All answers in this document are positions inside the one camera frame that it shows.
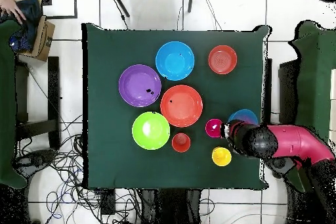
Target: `plate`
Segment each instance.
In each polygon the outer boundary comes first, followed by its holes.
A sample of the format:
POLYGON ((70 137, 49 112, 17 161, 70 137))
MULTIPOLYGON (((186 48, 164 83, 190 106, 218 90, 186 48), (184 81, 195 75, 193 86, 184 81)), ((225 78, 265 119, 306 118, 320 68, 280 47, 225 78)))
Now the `plate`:
POLYGON ((145 112, 135 119, 132 136, 136 144, 145 150, 157 150, 169 139, 170 126, 160 113, 145 112))
POLYGON ((124 101, 135 107, 145 107, 161 93, 161 80, 155 70, 143 64, 128 67, 120 76, 119 92, 124 101))
POLYGON ((209 66, 217 74, 228 74, 237 64, 237 54, 227 45, 218 45, 209 54, 209 66))
POLYGON ((176 127, 188 127, 201 116, 203 103, 200 94, 186 85, 168 89, 162 96, 161 113, 176 127))
POLYGON ((170 41, 156 54, 156 68, 168 80, 182 80, 194 68, 194 54, 189 46, 180 41, 170 41))
POLYGON ((228 119, 228 122, 232 120, 241 120, 247 123, 251 123, 253 125, 258 124, 258 117, 249 109, 241 109, 231 114, 231 116, 228 119))

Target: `table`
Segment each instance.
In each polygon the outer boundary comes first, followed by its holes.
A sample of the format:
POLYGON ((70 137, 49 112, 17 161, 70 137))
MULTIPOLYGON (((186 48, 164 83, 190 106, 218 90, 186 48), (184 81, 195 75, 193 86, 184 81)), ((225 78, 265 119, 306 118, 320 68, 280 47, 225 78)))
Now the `table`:
POLYGON ((84 183, 90 189, 267 188, 259 177, 259 159, 232 154, 226 167, 213 163, 211 151, 228 145, 224 139, 208 137, 205 123, 211 118, 226 121, 241 108, 261 113, 263 39, 268 26, 254 32, 176 32, 108 31, 82 24, 82 31, 83 139, 87 146, 87 151, 83 149, 84 183), (192 73, 182 81, 161 78, 161 95, 154 104, 144 108, 128 105, 119 95, 120 75, 133 64, 155 69, 156 53, 168 41, 181 41, 193 50, 192 73), (217 45, 229 45, 237 52, 238 64, 227 76, 214 73, 207 62, 210 50, 217 45), (190 85, 201 95, 201 117, 190 127, 171 126, 171 137, 159 150, 140 148, 131 134, 134 120, 143 112, 159 112, 163 93, 180 84, 190 85), (180 131, 192 141, 185 153, 171 147, 172 137, 180 131))

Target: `blue bowl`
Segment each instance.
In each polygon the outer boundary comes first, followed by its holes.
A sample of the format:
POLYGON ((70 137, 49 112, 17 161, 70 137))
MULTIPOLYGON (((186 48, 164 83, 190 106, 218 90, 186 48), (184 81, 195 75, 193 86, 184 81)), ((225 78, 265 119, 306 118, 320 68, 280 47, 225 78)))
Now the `blue bowl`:
POLYGON ((228 119, 228 122, 232 121, 232 120, 241 120, 241 121, 245 121, 247 123, 251 123, 253 125, 258 124, 257 116, 252 111, 250 111, 249 109, 241 109, 241 110, 238 110, 237 112, 231 114, 231 116, 228 119))
POLYGON ((182 80, 194 68, 195 58, 189 46, 180 41, 170 41, 156 54, 156 68, 168 80, 182 80))

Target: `lime green bowl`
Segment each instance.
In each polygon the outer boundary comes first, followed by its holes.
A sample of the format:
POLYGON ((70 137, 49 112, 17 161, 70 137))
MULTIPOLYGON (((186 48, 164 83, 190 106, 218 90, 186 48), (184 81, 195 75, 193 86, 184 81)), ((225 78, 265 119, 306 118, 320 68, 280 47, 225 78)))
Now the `lime green bowl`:
POLYGON ((157 112, 142 113, 133 123, 132 136, 141 148, 157 150, 169 139, 169 123, 157 112))

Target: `red plate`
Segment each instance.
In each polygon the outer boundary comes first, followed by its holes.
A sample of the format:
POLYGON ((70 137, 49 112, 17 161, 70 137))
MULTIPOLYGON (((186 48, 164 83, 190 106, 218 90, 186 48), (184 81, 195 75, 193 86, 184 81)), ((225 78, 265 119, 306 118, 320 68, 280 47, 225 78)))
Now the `red plate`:
POLYGON ((237 64, 236 52, 227 45, 218 45, 209 54, 209 66, 217 74, 228 74, 237 64))
POLYGON ((161 113, 176 127, 188 127, 201 116, 203 103, 200 94, 186 85, 168 89, 161 100, 161 113))

